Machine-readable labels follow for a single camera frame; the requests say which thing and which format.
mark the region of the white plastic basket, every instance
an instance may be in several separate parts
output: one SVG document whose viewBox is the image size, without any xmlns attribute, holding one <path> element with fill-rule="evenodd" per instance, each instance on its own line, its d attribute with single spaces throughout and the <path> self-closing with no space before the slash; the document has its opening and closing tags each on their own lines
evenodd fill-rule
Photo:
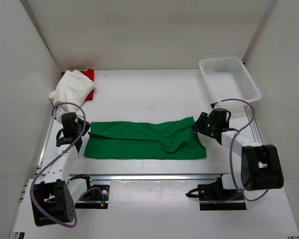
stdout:
<svg viewBox="0 0 299 239">
<path fill-rule="evenodd" d="M 211 103 L 236 98 L 247 102 L 258 101 L 261 94 L 242 61 L 235 56 L 209 58 L 199 61 L 202 77 L 210 93 Z M 220 103 L 224 108 L 245 104 L 235 101 Z"/>
</svg>

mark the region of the green cloth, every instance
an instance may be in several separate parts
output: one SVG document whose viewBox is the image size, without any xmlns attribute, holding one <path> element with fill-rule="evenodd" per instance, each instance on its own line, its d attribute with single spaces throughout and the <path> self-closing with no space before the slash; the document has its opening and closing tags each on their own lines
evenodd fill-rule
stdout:
<svg viewBox="0 0 299 239">
<path fill-rule="evenodd" d="M 92 122 L 85 157 L 97 159 L 200 159 L 206 148 L 190 127 L 193 117 L 179 121 L 135 123 Z"/>
</svg>

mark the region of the white towel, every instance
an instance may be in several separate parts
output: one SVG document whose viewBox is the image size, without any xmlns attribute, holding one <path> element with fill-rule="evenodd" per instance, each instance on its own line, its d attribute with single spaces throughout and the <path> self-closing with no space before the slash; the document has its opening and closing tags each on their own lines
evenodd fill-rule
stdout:
<svg viewBox="0 0 299 239">
<path fill-rule="evenodd" d="M 95 82 L 78 70 L 66 71 L 56 86 L 56 90 L 50 94 L 49 98 L 54 106 L 63 102 L 71 102 L 82 106 L 94 86 Z M 78 108 L 73 105 L 62 105 L 56 115 L 57 120 L 60 122 L 60 117 L 64 113 L 77 112 L 77 110 Z"/>
</svg>

